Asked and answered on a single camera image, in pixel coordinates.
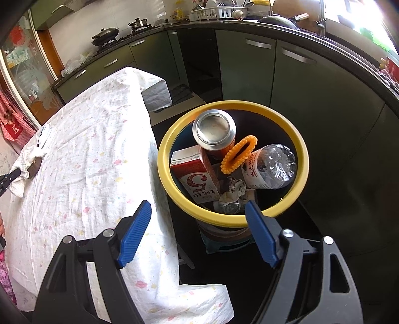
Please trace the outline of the clear plastic bottle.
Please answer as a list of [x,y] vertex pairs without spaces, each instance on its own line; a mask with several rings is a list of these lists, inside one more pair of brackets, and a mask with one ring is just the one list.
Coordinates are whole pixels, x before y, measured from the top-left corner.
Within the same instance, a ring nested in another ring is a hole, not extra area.
[[278,190],[293,182],[296,157],[285,145],[272,144],[250,154],[241,166],[246,185],[252,189]]

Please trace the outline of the orange spiky ring toy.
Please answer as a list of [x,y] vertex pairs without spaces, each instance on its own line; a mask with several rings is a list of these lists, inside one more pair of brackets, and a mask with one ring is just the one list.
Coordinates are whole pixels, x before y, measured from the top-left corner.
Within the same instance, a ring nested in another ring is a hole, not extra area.
[[240,140],[230,149],[220,164],[220,170],[225,175],[232,174],[240,167],[251,155],[257,145],[258,139],[253,135],[248,135]]

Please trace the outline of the red white milk carton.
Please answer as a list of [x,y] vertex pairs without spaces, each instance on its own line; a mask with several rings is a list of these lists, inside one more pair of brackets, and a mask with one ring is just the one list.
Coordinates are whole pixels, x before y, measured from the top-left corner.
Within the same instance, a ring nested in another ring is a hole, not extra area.
[[214,202],[220,198],[216,173],[200,145],[174,151],[170,169],[195,203]]

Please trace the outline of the red soda can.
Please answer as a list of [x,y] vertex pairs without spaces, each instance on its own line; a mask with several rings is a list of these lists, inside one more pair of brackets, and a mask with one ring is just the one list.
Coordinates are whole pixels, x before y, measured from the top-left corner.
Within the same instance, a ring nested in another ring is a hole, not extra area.
[[196,117],[192,133],[200,147],[221,161],[235,145],[236,125],[226,111],[210,109]]

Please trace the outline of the white paper towel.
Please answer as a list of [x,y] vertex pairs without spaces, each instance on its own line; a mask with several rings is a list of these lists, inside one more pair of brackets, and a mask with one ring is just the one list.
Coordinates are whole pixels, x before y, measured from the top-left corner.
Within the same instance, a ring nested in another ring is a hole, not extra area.
[[46,155],[39,147],[24,147],[13,164],[11,171],[20,170],[20,175],[11,182],[9,189],[14,196],[22,198],[27,181],[33,179],[41,166],[41,160]]

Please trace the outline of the yellow rimmed trash bin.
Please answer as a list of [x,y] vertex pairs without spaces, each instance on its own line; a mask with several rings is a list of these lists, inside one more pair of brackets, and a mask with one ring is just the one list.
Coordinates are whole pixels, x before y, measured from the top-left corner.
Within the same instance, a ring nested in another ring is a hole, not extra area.
[[[192,125],[199,114],[210,109],[226,111],[233,118],[236,125],[235,145],[246,136],[253,135],[258,139],[253,152],[272,144],[290,148],[297,164],[293,182],[278,190],[249,188],[243,179],[241,166],[232,174],[225,175],[220,170],[222,160],[205,151],[216,173],[220,198],[214,202],[195,203],[171,171],[170,161],[174,151],[198,145]],[[158,154],[158,173],[164,189],[180,209],[195,219],[208,253],[236,250],[250,244],[253,237],[244,215],[247,202],[255,200],[266,216],[282,214],[302,193],[308,171],[308,150],[292,122],[264,105],[249,101],[217,101],[186,113],[166,132]]]

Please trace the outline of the green kitchen cabinets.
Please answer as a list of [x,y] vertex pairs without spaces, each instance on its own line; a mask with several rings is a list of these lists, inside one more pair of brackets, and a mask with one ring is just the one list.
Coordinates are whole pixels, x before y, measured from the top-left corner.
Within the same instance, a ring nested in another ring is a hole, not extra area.
[[254,101],[288,118],[310,157],[290,213],[398,221],[398,91],[351,50],[280,28],[157,28],[99,52],[57,91],[70,101],[128,64],[205,102]]

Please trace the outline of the white patterned tablecloth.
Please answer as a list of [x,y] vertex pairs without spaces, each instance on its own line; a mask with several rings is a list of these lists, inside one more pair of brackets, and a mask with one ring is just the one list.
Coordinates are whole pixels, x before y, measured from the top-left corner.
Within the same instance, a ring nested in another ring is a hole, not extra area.
[[5,213],[5,261],[18,308],[32,311],[47,267],[66,235],[89,239],[131,216],[143,200],[151,219],[134,259],[122,269],[146,323],[228,323],[226,286],[183,285],[158,148],[149,112],[172,103],[164,79],[124,68],[62,107],[22,149],[42,163],[11,186]]

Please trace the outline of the red checkered apron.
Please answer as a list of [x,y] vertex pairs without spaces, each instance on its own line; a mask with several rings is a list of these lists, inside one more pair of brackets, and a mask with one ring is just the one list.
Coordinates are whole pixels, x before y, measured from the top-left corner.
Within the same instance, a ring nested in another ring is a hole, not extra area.
[[4,90],[1,90],[1,131],[4,139],[19,149],[22,149],[36,133],[10,93]]

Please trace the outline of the white plastic bag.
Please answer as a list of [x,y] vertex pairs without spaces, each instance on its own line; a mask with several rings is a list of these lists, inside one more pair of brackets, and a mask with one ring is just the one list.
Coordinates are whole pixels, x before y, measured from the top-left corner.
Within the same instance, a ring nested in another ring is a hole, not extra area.
[[69,59],[66,62],[64,69],[61,71],[62,77],[70,75],[74,70],[76,70],[81,65],[83,65],[87,60],[92,58],[93,55],[94,55],[93,51],[88,51]]

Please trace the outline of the glass sliding door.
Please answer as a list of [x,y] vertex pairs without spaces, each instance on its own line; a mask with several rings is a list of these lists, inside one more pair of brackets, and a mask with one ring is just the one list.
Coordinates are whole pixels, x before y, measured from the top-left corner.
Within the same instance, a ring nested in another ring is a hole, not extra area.
[[53,89],[58,77],[34,28],[30,10],[18,20],[1,47],[1,73],[34,129],[39,129],[64,105]]

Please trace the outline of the black wok with lid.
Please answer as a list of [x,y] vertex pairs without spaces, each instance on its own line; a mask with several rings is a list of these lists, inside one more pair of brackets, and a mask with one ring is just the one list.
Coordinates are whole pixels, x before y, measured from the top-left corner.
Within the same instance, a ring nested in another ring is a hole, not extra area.
[[107,28],[104,29],[102,28],[101,31],[94,35],[91,39],[91,43],[94,46],[101,47],[106,43],[109,43],[109,41],[115,40],[116,36],[119,34],[119,29],[118,28]]

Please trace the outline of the small steel pot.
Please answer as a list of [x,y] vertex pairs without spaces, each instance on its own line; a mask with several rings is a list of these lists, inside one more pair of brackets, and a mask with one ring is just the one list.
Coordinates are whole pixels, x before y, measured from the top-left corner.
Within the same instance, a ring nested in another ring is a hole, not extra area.
[[136,18],[134,22],[129,22],[128,26],[131,28],[133,34],[152,28],[152,25],[147,22],[147,19],[140,18]]

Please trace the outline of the black pan in sink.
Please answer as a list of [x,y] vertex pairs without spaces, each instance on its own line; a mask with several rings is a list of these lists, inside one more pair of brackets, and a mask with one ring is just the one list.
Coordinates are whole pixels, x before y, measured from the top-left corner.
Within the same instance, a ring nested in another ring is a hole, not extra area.
[[293,30],[299,30],[297,23],[301,22],[302,20],[307,20],[309,19],[309,17],[310,15],[308,13],[302,13],[300,15],[295,15],[289,18],[282,17],[280,15],[269,15],[261,18],[260,20],[258,20],[258,22],[282,26]]

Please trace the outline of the white dish rack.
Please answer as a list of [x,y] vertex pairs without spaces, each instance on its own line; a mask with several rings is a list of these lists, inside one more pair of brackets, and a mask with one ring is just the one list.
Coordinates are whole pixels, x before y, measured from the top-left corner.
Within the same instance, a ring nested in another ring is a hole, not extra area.
[[208,1],[205,6],[196,4],[186,15],[189,22],[210,20],[243,20],[249,7],[240,7],[231,1],[232,6],[226,6],[222,1]]

